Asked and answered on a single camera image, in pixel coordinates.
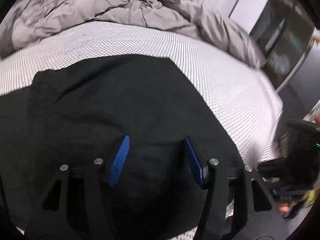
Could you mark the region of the person's right hand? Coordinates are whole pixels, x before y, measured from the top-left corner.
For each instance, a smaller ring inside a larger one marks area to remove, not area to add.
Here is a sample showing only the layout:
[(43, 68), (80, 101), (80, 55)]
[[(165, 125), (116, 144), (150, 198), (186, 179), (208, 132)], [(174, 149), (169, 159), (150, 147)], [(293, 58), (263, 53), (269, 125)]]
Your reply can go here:
[(287, 217), (294, 206), (296, 206), (298, 203), (297, 202), (276, 202), (278, 211), (283, 217)]

